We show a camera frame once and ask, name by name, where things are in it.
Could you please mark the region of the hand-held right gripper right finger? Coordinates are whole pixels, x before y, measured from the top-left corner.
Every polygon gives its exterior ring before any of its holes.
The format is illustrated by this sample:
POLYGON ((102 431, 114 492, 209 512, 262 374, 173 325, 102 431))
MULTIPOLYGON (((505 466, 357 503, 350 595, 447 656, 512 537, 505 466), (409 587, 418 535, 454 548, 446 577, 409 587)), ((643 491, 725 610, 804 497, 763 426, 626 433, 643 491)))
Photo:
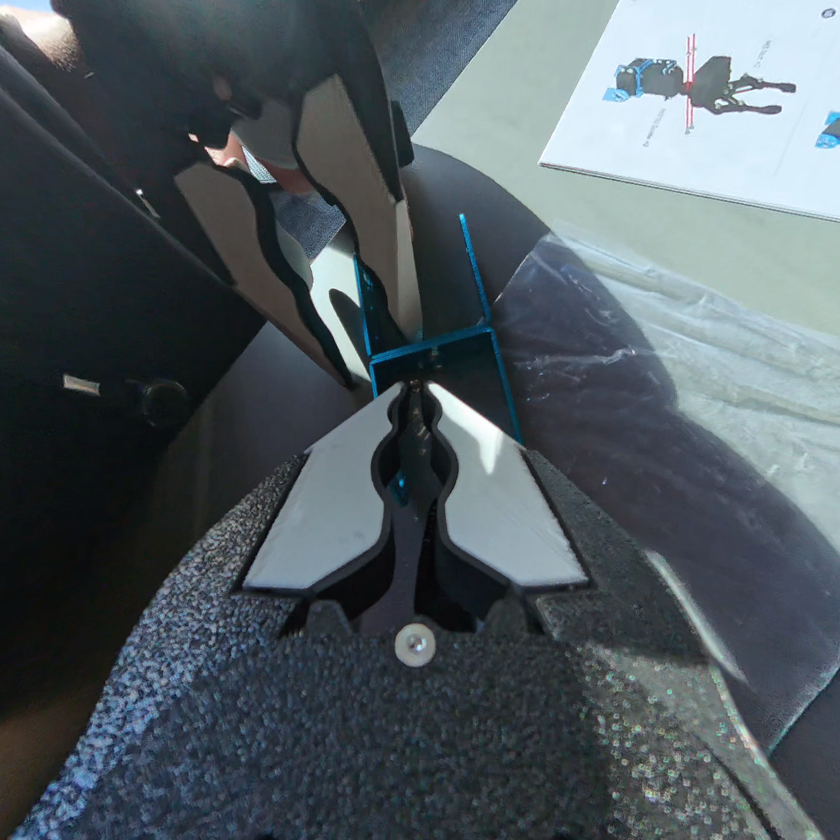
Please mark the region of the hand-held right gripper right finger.
POLYGON ((443 449, 444 544, 520 592, 588 585, 524 448, 440 384, 428 384, 433 440, 443 449))

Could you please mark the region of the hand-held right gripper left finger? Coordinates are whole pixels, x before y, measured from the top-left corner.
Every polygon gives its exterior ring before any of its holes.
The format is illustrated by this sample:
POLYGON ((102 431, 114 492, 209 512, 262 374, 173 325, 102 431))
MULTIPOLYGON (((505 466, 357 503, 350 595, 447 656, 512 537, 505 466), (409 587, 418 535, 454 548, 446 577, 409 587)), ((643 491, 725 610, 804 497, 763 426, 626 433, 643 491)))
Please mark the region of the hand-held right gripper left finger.
POLYGON ((403 386, 394 384, 307 450, 248 568, 245 591, 314 595, 382 551, 402 430, 403 386))

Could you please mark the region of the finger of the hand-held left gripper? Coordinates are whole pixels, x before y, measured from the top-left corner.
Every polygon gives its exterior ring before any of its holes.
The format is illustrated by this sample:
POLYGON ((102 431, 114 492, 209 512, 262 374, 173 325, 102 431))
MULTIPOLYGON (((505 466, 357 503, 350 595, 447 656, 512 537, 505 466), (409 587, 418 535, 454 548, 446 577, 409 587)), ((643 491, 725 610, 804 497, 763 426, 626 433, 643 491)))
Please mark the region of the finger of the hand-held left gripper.
POLYGON ((346 87, 336 73, 301 100, 295 149, 313 184, 350 223, 356 254, 384 288, 386 305, 404 335, 422 330, 413 233, 400 177, 386 184, 346 87))
POLYGON ((354 378, 312 299, 314 277, 298 241, 277 223, 268 188, 241 166, 197 162, 175 185, 234 288, 311 361, 347 388, 354 378))

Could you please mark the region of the blue metal bracket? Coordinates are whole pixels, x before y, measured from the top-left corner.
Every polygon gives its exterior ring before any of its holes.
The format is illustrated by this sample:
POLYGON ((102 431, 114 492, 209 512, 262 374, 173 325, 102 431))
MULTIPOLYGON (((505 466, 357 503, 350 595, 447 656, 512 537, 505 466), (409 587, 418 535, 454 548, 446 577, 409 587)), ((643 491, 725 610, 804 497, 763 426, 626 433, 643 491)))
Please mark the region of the blue metal bracket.
POLYGON ((393 340, 385 337, 385 305, 375 301, 373 279, 361 259, 353 257, 372 394, 378 397, 397 382, 433 381, 522 444, 518 413, 497 333, 491 324, 490 305, 467 218, 461 214, 458 220, 469 258, 470 283, 480 304, 480 315, 463 328, 396 347, 393 340))

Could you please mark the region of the person's left hand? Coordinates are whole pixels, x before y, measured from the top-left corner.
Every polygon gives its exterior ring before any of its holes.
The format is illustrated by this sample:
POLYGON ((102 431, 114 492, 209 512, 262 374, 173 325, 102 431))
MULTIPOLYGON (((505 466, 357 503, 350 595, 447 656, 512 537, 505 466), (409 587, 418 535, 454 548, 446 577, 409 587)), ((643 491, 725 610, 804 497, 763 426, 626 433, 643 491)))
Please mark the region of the person's left hand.
POLYGON ((308 196, 315 192, 308 178, 294 165, 288 167, 274 161, 261 159, 247 150, 238 137, 230 133, 225 147, 206 147, 206 152, 216 165, 236 168, 267 184, 269 189, 294 196, 308 196))

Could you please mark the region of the large clear plastic bag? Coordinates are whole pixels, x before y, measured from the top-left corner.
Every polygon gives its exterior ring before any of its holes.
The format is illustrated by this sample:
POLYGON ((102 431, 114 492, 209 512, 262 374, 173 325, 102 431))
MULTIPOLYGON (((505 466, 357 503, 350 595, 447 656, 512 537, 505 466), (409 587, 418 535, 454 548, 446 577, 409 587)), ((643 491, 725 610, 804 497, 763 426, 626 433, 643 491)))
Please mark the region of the large clear plastic bag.
POLYGON ((646 551, 775 749, 838 671, 838 343, 554 234, 491 313, 526 445, 646 551))

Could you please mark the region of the white instruction sheet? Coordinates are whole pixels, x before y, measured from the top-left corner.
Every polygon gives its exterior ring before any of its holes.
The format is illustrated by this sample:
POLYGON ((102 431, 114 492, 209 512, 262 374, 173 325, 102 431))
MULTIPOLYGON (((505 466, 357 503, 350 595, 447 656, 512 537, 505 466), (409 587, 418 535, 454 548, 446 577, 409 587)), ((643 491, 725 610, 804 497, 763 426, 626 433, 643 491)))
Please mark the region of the white instruction sheet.
POLYGON ((832 221, 838 2, 619 2, 539 163, 832 221))

